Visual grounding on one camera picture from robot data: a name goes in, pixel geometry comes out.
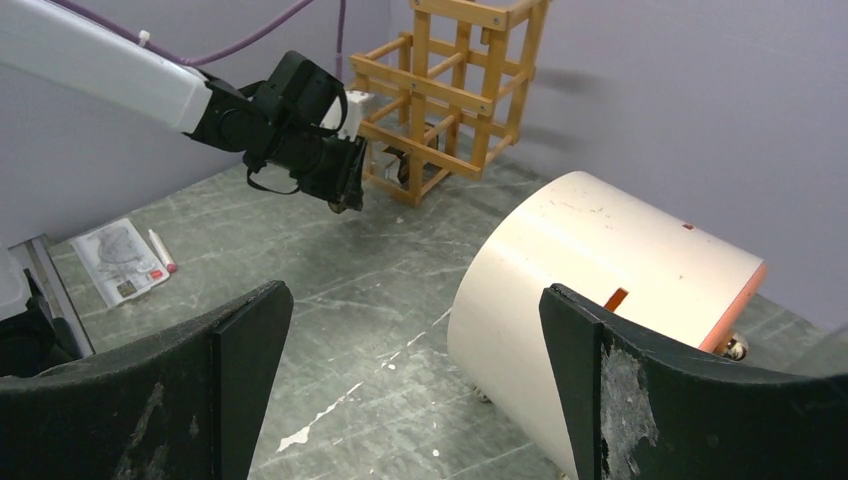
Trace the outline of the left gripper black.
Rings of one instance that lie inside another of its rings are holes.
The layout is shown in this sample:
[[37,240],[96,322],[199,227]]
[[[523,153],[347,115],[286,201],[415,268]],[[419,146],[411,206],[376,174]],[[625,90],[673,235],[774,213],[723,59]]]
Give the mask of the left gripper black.
[[307,148],[297,167],[291,168],[291,177],[302,193],[326,201],[336,214],[361,211],[367,146],[366,139],[348,142],[338,137],[322,138]]

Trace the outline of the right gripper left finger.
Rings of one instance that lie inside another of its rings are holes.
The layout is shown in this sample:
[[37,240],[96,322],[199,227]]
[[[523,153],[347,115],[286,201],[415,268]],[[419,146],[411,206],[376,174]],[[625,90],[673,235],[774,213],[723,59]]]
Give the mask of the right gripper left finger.
[[5,479],[244,479],[289,332],[279,280],[120,347],[1,381]]

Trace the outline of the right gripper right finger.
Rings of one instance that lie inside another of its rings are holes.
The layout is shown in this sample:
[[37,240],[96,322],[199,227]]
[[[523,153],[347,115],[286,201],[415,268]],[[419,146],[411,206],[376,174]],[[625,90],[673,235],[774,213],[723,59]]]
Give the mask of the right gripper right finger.
[[847,332],[733,361],[562,285],[540,323],[574,479],[843,479]]

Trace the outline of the clear square whisky bottle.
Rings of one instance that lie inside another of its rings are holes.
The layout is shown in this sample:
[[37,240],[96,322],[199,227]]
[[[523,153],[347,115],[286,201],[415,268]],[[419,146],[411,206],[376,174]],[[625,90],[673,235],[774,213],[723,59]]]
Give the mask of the clear square whisky bottle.
[[377,178],[406,188],[409,185],[410,154],[399,148],[370,140],[365,157],[365,171]]

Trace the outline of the wooden hexagonal wine rack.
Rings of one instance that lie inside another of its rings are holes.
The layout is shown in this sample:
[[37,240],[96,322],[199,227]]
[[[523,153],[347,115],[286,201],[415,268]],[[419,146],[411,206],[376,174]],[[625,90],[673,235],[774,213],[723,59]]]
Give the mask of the wooden hexagonal wine rack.
[[360,133],[410,154],[404,188],[363,177],[413,207],[449,175],[471,180],[521,137],[536,73],[547,1],[492,6],[475,1],[412,1],[413,29],[349,61],[357,90],[387,104]]

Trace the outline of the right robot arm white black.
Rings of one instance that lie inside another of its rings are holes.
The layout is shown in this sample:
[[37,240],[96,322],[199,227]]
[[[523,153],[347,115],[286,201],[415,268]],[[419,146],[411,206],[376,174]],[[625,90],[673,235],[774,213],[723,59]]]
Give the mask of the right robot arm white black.
[[[244,479],[293,296],[268,282],[70,357],[28,271],[1,320],[5,479]],[[750,366],[562,284],[457,311],[453,361],[575,479],[843,479],[847,376]]]

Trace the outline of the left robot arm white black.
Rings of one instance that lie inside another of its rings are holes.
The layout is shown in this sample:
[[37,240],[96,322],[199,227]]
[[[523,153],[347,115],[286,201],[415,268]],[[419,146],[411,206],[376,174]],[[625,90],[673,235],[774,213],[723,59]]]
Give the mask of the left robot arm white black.
[[65,2],[5,1],[1,61],[238,153],[249,174],[282,167],[336,213],[363,207],[368,97],[296,51],[237,88]]

